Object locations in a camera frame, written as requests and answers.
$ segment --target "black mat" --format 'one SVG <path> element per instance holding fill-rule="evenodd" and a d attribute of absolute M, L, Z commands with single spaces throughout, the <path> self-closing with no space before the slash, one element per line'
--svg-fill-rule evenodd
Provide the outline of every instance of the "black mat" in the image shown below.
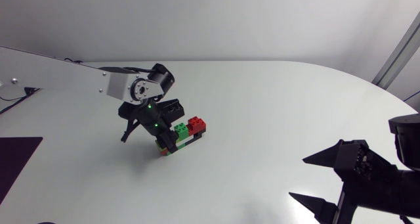
<path fill-rule="evenodd" d="M 42 137 L 0 138 L 0 204 Z"/>

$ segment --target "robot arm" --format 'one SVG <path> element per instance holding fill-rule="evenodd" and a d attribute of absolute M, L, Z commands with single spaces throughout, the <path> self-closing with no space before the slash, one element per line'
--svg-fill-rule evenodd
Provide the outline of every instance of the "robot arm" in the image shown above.
<path fill-rule="evenodd" d="M 0 59 L 3 85 L 100 93 L 131 104 L 141 104 L 144 99 L 165 94 L 158 82 L 142 72 L 97 69 L 7 47 L 0 47 Z"/>
<path fill-rule="evenodd" d="M 301 194 L 290 193 L 315 214 L 320 223 L 350 224 L 358 206 L 420 218 L 420 114 L 389 120 L 400 161 L 412 171 L 400 170 L 370 150 L 364 140 L 343 141 L 303 161 L 333 168 L 343 181 L 337 205 Z"/>
<path fill-rule="evenodd" d="M 159 102 L 175 82 L 161 64 L 151 70 L 93 68 L 1 46 L 0 62 L 0 85 L 96 93 L 123 101 L 118 110 L 118 115 L 128 121 L 123 142 L 141 124 L 156 137 L 161 154 L 169 155 L 205 132 L 204 121 L 197 117 L 171 130 L 171 123 L 184 115 L 184 109 L 178 99 Z M 189 136 L 194 138 L 177 145 Z"/>

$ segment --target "metal bracket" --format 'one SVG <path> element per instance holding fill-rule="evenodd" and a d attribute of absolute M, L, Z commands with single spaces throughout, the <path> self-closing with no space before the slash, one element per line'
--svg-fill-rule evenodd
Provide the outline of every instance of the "metal bracket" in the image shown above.
<path fill-rule="evenodd" d="M 387 89 L 420 47 L 420 12 L 372 83 Z"/>

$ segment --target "white wall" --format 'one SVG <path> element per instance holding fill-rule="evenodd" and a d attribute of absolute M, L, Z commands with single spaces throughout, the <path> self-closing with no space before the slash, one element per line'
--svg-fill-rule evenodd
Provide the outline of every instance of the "white wall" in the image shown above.
<path fill-rule="evenodd" d="M 419 0 L 0 0 L 0 45 L 58 58 L 298 60 L 371 81 Z"/>

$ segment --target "red lego brick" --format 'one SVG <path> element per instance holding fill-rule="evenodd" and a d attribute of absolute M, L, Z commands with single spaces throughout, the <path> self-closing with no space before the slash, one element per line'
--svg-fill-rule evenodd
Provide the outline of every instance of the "red lego brick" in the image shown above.
<path fill-rule="evenodd" d="M 205 122 L 197 116 L 194 116 L 188 120 L 188 125 L 186 126 L 188 128 L 188 136 L 191 136 L 205 129 Z"/>
<path fill-rule="evenodd" d="M 160 154 L 161 154 L 162 156 L 166 155 L 167 153 L 168 153 L 168 149 L 167 149 L 167 148 L 165 148 L 165 149 L 163 149 L 162 151 L 160 151 Z"/>

